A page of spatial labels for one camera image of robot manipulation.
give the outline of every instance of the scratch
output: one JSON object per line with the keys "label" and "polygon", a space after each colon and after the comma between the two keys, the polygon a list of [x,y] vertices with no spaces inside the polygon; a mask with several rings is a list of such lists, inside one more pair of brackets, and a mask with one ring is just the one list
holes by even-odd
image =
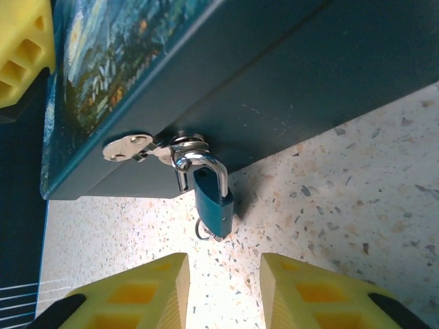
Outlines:
{"label": "scratch", "polygon": [[291,117],[291,113],[293,112],[293,104],[289,105],[289,113],[288,113],[288,117],[287,117],[287,122],[289,121],[289,118]]}
{"label": "scratch", "polygon": [[246,104],[241,104],[241,106],[243,106],[245,108],[251,109],[251,111],[253,111],[254,113],[261,114],[258,110],[255,110],[254,108],[252,108],[252,107],[250,107],[250,106],[248,106]]}
{"label": "scratch", "polygon": [[284,128],[283,132],[280,135],[278,135],[278,138],[282,137],[283,135],[285,135],[285,133],[287,132],[288,128]]}
{"label": "scratch", "polygon": [[355,45],[355,47],[353,47],[352,51],[357,50],[357,49],[359,48],[359,46],[361,46],[362,43],[363,43],[363,41],[360,41],[359,43],[357,43],[357,44]]}

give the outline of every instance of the teal padlock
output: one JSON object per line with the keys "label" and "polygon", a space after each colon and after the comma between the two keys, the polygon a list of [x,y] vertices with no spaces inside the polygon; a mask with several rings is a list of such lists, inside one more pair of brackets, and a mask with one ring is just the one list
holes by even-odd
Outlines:
{"label": "teal padlock", "polygon": [[[182,152],[175,157],[171,155],[171,163],[182,173],[186,180],[187,168],[191,165],[203,166],[194,171],[195,203],[200,218],[195,224],[195,233],[200,240],[215,238],[221,241],[232,232],[233,195],[228,189],[227,168],[218,158],[207,150],[196,149]],[[211,231],[207,237],[201,237],[199,226],[201,221]]]}
{"label": "teal padlock", "polygon": [[[195,179],[195,206],[200,218],[195,226],[195,233],[199,239],[223,239],[232,232],[233,195],[228,189],[227,171],[214,172],[204,167],[194,171]],[[199,224],[203,222],[211,231],[211,235],[202,238],[199,233]]]}

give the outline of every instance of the metal ring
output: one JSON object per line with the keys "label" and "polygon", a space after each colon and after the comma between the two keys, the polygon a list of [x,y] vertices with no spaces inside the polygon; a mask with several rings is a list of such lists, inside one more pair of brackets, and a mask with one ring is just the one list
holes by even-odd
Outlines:
{"label": "metal ring", "polygon": [[215,238],[215,235],[213,233],[211,233],[211,235],[206,236],[205,238],[201,237],[200,235],[200,222],[201,222],[201,217],[198,217],[197,222],[195,223],[195,235],[197,236],[197,238],[199,238],[200,240],[203,241],[209,241],[212,240],[213,238]]}
{"label": "metal ring", "polygon": [[199,134],[177,135],[177,136],[173,137],[168,142],[167,146],[171,146],[171,145],[174,145],[174,144],[179,144],[181,142],[186,142],[186,141],[200,141],[200,142],[204,142],[204,137],[199,135]]}
{"label": "metal ring", "polygon": [[175,155],[176,155],[176,152],[171,147],[171,166],[175,170],[177,170],[179,173],[187,173],[189,171],[189,169],[191,168],[192,162],[187,162],[187,165],[184,168],[181,168],[176,164]]}

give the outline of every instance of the painting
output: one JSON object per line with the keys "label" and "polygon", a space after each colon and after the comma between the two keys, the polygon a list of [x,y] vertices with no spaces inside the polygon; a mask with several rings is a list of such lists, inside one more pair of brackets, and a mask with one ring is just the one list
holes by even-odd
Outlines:
{"label": "painting", "polygon": [[57,69],[49,79],[41,193],[70,165],[124,95],[166,56],[212,0],[59,0]]}

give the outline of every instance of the speckled floor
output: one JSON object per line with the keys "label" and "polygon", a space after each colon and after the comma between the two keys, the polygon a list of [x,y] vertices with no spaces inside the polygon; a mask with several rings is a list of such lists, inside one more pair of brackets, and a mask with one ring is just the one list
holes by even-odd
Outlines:
{"label": "speckled floor", "polygon": [[235,173],[241,219],[222,243],[175,199],[50,202],[38,312],[71,289],[189,254],[187,327],[264,328],[261,252],[388,288],[439,327],[439,88],[430,86]]}

